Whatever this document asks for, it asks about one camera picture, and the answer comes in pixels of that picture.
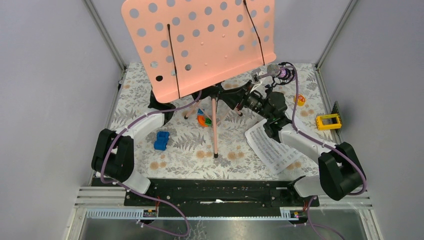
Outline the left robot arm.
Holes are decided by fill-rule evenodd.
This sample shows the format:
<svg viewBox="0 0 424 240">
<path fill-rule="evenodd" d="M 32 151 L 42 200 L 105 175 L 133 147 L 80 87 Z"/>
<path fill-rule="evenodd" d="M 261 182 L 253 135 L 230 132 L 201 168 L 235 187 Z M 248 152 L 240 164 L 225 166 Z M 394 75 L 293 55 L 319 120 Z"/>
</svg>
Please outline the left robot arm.
<svg viewBox="0 0 424 240">
<path fill-rule="evenodd" d="M 193 101 L 176 107 L 172 103 L 160 103 L 153 92 L 145 113 L 128 126 L 117 130 L 103 129 L 96 142 L 91 161 L 91 168 L 100 173 L 103 183 L 121 184 L 127 190 L 136 191 L 136 199 L 144 206 L 152 204 L 155 192 L 150 187 L 151 181 L 135 169 L 135 143 L 154 130 L 168 123 L 175 111 L 188 108 L 199 100 L 217 95 L 218 86 L 209 86 L 193 93 Z"/>
</svg>

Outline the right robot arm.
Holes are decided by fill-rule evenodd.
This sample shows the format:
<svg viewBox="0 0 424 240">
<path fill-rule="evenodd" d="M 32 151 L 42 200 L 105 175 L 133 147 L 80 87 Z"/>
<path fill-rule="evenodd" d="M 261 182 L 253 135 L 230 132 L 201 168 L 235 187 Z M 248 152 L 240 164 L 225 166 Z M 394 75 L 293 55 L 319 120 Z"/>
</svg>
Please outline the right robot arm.
<svg viewBox="0 0 424 240">
<path fill-rule="evenodd" d="M 302 130 L 286 115 L 288 106 L 282 92 L 270 91 L 262 96 L 248 82 L 241 87 L 223 90 L 218 98 L 230 108 L 248 108 L 265 119 L 266 136 L 276 143 L 294 148 L 318 164 L 318 174 L 300 177 L 287 191 L 287 201 L 301 205 L 309 196 L 327 195 L 339 201 L 347 195 L 360 195 L 367 188 L 367 179 L 354 148 L 347 142 L 336 144 L 314 137 Z"/>
</svg>

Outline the sheet music page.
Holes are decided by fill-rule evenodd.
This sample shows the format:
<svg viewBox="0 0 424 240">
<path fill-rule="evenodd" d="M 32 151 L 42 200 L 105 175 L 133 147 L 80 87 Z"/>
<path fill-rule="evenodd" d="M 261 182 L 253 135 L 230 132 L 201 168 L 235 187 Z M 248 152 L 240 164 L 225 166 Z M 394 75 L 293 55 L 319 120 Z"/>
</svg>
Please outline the sheet music page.
<svg viewBox="0 0 424 240">
<path fill-rule="evenodd" d="M 286 144 L 278 143 L 265 133 L 263 119 L 245 132 L 248 145 L 256 156 L 273 173 L 279 174 L 300 158 L 301 153 Z"/>
</svg>

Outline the pink music stand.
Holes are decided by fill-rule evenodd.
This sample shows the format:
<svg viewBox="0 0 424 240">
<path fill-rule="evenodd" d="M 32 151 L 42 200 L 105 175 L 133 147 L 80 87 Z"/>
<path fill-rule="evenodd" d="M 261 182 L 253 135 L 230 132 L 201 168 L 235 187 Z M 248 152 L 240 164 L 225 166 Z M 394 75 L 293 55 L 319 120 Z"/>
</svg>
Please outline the pink music stand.
<svg viewBox="0 0 424 240">
<path fill-rule="evenodd" d="M 218 84 L 273 62 L 272 0 L 127 0 L 121 15 L 150 80 L 168 104 L 211 89 L 230 109 L 240 96 Z"/>
</svg>

